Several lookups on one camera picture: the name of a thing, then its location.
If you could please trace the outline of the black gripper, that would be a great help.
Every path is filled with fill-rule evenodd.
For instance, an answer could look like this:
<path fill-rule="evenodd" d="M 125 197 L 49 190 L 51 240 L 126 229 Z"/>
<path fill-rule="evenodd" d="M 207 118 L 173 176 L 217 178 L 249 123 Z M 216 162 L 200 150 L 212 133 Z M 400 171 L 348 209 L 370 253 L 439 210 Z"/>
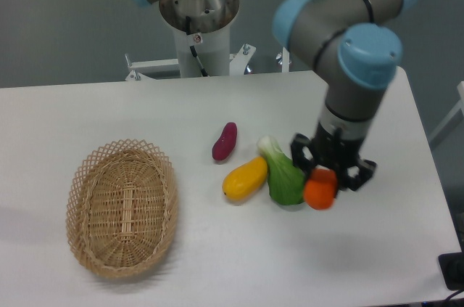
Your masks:
<path fill-rule="evenodd" d="M 377 169 L 377 163 L 360 157 L 364 138 L 342 139 L 330 134 L 321 123 L 312 139 L 303 134 L 295 134 L 291 144 L 293 166 L 303 172 L 308 180 L 317 165 L 336 172 L 338 190 L 356 192 L 370 181 Z"/>

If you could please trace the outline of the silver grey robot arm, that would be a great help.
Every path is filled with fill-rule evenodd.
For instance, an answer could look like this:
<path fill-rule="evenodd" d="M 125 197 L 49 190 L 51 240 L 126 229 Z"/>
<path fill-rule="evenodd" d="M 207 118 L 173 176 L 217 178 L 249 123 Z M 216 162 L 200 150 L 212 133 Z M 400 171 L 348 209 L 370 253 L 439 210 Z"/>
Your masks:
<path fill-rule="evenodd" d="M 186 77 L 228 75 L 228 42 L 206 60 L 208 35 L 229 26 L 239 0 L 135 0 L 159 4 L 165 21 L 181 33 L 178 62 Z M 357 190 L 376 164 L 360 157 L 372 120 L 402 59 L 402 44 L 384 27 L 417 0 L 284 0 L 272 32 L 328 86 L 312 138 L 295 135 L 291 159 L 306 180 L 323 166 L 334 172 L 337 190 Z"/>

